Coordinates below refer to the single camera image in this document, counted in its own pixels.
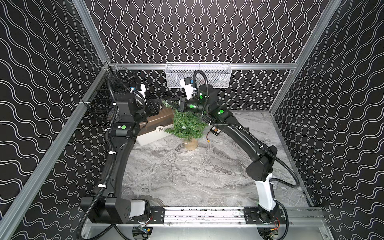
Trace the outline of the thin wire string lights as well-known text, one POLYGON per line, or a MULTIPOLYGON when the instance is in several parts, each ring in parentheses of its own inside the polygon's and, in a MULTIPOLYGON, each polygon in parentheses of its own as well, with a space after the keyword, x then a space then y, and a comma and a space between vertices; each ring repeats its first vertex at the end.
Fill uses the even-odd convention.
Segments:
POLYGON ((207 128, 204 130, 202 138, 198 139, 198 147, 193 150, 187 150, 183 141, 174 135, 170 135, 166 140, 169 140, 170 152, 162 158, 162 163, 165 164, 164 171, 166 176, 164 182, 169 183, 174 187, 177 184, 187 180, 190 181, 190 177, 196 180, 195 174, 202 171, 207 163, 207 157, 212 153, 212 148, 207 145, 206 133, 207 128))

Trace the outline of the small green christmas tree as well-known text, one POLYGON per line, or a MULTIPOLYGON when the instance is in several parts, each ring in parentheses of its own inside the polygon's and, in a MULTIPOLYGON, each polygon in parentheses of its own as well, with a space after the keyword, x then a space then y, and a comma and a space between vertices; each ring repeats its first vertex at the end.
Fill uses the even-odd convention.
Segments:
POLYGON ((194 113, 178 112, 176 107, 165 100, 163 100, 163 106, 171 109, 174 114, 173 127, 165 129, 165 132, 181 139, 187 150, 195 150, 198 147, 198 139, 203 137, 204 130, 208 125, 194 113))

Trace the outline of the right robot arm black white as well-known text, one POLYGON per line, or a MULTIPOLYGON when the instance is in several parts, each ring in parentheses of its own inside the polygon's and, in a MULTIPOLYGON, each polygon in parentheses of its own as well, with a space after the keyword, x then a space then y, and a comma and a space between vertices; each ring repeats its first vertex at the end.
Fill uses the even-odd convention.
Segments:
POLYGON ((201 121, 211 126, 211 133, 225 133, 246 152, 251 159, 246 173, 255 181, 259 195, 258 219, 264 224, 280 219, 278 213, 284 206, 276 200, 273 182, 296 189, 300 186, 298 176, 278 158, 275 146, 268 146, 257 139, 226 106, 219 105, 218 94, 203 71, 197 70, 192 77, 180 79, 179 83, 186 96, 170 99, 168 103, 180 113, 199 114, 201 121), (295 182, 291 184, 273 177, 274 163, 282 165, 295 182))

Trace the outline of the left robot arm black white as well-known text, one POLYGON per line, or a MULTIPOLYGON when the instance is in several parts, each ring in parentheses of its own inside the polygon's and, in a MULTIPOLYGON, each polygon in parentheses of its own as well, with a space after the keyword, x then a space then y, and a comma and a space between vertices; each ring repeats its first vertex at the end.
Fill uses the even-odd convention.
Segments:
POLYGON ((76 232, 82 240, 83 227, 87 220, 96 224, 108 224, 98 235, 98 240, 119 224, 147 224, 151 221, 151 206, 147 200, 122 198, 122 181, 130 153, 141 131, 140 124, 160 112, 160 100, 146 100, 135 87, 128 87, 123 80, 110 75, 106 78, 112 98, 112 117, 104 130, 108 144, 108 156, 99 179, 90 197, 81 200, 84 215, 76 232))

